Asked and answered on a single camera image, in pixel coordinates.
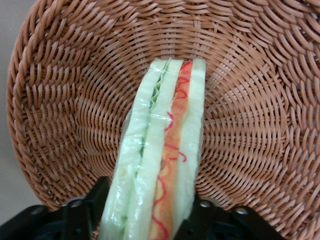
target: basket weave strand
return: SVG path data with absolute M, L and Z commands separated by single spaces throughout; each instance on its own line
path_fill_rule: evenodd
M 38 0 L 12 53 L 7 109 L 25 178 L 51 209 L 112 176 L 154 58 L 207 64 L 201 195 L 320 236 L 318 0 Z

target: wrapped sandwich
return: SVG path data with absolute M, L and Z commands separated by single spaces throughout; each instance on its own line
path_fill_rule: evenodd
M 155 59 L 138 88 L 99 240 L 169 240 L 188 218 L 201 150 L 206 64 Z

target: gray floor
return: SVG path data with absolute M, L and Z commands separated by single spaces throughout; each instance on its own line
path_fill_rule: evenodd
M 23 176 L 7 124 L 7 70 L 17 35 L 35 0 L 0 0 L 0 225 L 40 201 Z

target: screw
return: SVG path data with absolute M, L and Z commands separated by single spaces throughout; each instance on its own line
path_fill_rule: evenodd
M 43 211 L 44 211 L 44 207 L 43 206 L 39 206 L 39 207 L 37 207 L 35 210 L 33 210 L 30 214 L 31 215 L 37 215 L 37 214 L 39 214 L 39 213 L 42 213 Z
M 70 207 L 76 208 L 76 207 L 79 207 L 81 204 L 82 204 L 82 200 L 75 200 L 75 201 L 71 202 Z
M 248 214 L 248 211 L 246 209 L 244 209 L 243 207 L 237 207 L 235 211 L 238 214 L 241 214 L 241 215 L 247 215 Z
M 210 208 L 211 207 L 211 204 L 209 201 L 206 201 L 206 200 L 202 200 L 200 202 L 200 206 L 203 207 L 203 208 Z

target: wicker basket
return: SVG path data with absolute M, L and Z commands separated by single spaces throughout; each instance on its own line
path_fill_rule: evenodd
M 13 146 L 51 209 L 111 176 L 150 62 L 207 63 L 197 189 L 320 235 L 320 1 L 38 0 L 8 70 Z

